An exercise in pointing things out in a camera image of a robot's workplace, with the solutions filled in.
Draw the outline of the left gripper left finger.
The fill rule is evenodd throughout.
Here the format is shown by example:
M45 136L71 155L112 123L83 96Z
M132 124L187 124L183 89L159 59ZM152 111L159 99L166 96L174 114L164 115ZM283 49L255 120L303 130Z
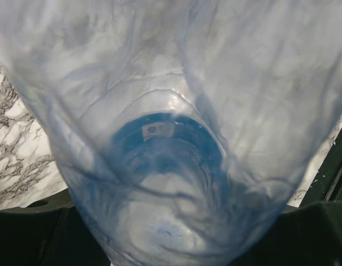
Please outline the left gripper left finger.
M0 210L0 265L109 265L68 190Z

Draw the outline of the clear bottle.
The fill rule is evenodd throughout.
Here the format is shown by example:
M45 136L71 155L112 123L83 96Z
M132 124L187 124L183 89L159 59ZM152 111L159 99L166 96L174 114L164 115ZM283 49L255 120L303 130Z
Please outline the clear bottle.
M342 1L0 1L0 63L112 265L225 265L342 113Z

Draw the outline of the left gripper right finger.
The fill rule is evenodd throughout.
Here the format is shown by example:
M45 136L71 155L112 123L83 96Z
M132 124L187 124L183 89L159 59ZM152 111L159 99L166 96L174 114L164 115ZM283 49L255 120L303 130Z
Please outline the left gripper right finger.
M342 265L342 201L281 215L244 265Z

